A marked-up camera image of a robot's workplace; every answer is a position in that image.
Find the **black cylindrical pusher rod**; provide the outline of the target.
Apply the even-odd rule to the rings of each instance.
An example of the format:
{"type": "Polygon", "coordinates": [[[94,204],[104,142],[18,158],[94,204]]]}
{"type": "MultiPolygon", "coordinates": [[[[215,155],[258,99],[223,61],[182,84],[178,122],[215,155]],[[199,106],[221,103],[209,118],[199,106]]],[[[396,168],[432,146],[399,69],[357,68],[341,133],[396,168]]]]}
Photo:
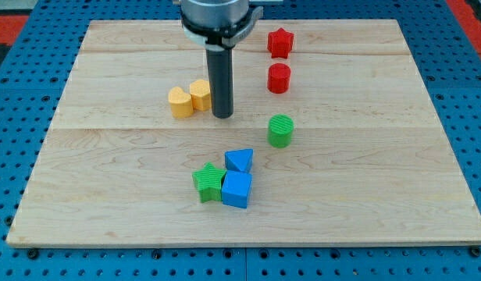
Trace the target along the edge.
{"type": "Polygon", "coordinates": [[[232,49],[206,51],[212,113],[226,119],[233,114],[232,49]]]}

